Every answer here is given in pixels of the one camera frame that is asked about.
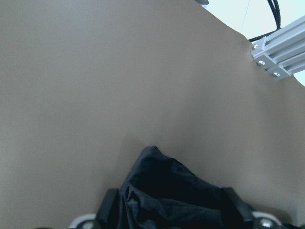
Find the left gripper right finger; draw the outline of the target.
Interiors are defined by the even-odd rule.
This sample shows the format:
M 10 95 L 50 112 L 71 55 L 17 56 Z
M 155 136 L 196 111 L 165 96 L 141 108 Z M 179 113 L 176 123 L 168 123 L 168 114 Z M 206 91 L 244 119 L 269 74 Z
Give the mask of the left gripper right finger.
M 251 229 L 253 208 L 245 203 L 231 187 L 221 188 L 221 216 L 227 229 Z

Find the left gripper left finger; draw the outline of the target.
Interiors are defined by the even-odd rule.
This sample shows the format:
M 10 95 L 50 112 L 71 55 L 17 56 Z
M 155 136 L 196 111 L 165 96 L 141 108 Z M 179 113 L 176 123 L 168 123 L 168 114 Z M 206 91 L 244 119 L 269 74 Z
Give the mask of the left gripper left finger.
M 116 229 L 119 218 L 119 190 L 110 188 L 96 213 L 95 220 L 102 229 Z

